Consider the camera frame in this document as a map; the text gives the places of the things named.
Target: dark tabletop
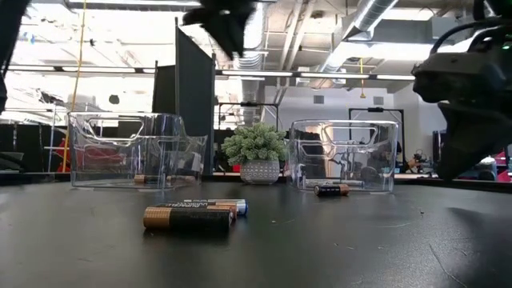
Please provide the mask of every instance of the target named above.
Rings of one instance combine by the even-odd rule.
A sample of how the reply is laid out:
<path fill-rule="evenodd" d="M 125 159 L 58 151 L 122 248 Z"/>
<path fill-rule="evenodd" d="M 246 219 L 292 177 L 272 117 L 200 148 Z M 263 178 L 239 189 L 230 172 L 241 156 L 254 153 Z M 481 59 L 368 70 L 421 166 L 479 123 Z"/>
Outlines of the dark tabletop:
<path fill-rule="evenodd" d="M 226 238 L 145 233 L 148 205 L 245 198 Z M 161 194 L 0 188 L 0 287 L 511 287 L 512 195 L 426 186 L 319 199 L 285 185 Z"/>

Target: white wall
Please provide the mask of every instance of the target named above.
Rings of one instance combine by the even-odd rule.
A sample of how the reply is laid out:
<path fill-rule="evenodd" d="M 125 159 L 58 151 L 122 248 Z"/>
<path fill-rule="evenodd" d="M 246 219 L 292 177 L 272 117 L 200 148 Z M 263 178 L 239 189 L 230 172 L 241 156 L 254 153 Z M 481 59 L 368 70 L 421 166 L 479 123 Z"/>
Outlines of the white wall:
<path fill-rule="evenodd" d="M 276 87 L 265 88 L 266 102 L 274 100 Z M 329 119 L 347 120 L 349 108 L 375 107 L 373 96 L 384 97 L 384 108 L 393 108 L 393 95 L 388 94 L 383 88 L 364 89 L 366 98 L 361 98 L 361 89 L 322 89 L 312 90 L 309 87 L 289 87 L 279 107 L 280 130 L 288 130 L 291 123 L 303 119 Z M 314 95 L 323 95 L 324 104 L 313 104 Z M 364 114 L 360 119 L 369 119 L 370 115 Z M 275 125 L 275 118 L 266 112 L 264 122 Z"/>
<path fill-rule="evenodd" d="M 432 132 L 446 128 L 446 121 L 437 104 L 424 102 L 413 92 L 413 85 L 410 84 L 394 95 L 394 106 L 404 109 L 406 157 L 411 158 L 418 149 L 431 157 Z"/>

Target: white plant pot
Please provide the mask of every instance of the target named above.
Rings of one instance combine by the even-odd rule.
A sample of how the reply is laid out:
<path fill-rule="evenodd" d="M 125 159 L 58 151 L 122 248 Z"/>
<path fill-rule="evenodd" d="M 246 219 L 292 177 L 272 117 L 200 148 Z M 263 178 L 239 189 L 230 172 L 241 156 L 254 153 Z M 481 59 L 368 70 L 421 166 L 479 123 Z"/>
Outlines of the white plant pot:
<path fill-rule="evenodd" d="M 249 184 L 272 184 L 279 178 L 279 161 L 249 160 L 240 166 L 240 178 Z"/>

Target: clear plastic bin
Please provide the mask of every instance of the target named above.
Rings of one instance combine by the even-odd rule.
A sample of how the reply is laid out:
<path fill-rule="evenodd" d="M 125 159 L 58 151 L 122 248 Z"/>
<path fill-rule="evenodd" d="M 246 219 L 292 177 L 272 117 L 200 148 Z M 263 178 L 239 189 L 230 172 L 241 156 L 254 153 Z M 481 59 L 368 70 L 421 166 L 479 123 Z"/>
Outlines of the clear plastic bin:
<path fill-rule="evenodd" d="M 69 113 L 71 185 L 171 188 L 182 119 L 172 114 Z"/>
<path fill-rule="evenodd" d="M 391 192 L 398 124 L 301 120 L 288 143 L 288 182 L 301 190 L 347 184 L 350 191 Z"/>
<path fill-rule="evenodd" d="M 175 157 L 176 167 L 171 177 L 173 187 L 193 186 L 201 183 L 207 140 L 208 136 L 179 138 Z"/>

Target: hanging yellow cord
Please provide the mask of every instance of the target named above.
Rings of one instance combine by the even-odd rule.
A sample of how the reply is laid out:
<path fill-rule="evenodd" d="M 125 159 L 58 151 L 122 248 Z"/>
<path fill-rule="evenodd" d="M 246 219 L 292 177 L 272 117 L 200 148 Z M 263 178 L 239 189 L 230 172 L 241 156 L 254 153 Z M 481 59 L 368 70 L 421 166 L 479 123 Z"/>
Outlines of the hanging yellow cord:
<path fill-rule="evenodd" d="M 359 65 L 361 67 L 361 74 L 363 72 L 362 70 L 362 58 L 359 59 Z M 365 80 L 364 79 L 361 79 L 361 96 L 360 98 L 366 98 L 365 96 Z"/>
<path fill-rule="evenodd" d="M 77 100 L 77 90 L 78 90 L 78 80 L 80 79 L 80 69 L 82 68 L 82 48 L 83 48 L 83 35 L 84 31 L 86 29 L 86 10 L 87 10 L 87 0 L 83 1 L 83 8 L 82 8 L 82 27 L 80 29 L 80 44 L 79 44 L 79 52 L 78 52 L 78 69 L 77 69 L 77 76 L 74 80 L 74 89 L 73 89 L 73 97 L 71 99 L 71 109 L 70 112 L 74 111 L 74 103 Z M 67 149 L 68 144 L 70 141 L 70 124 L 69 124 L 69 117 L 67 118 L 67 128 L 66 128 L 66 140 L 64 140 L 64 159 L 62 164 L 62 172 L 66 172 L 67 167 Z"/>

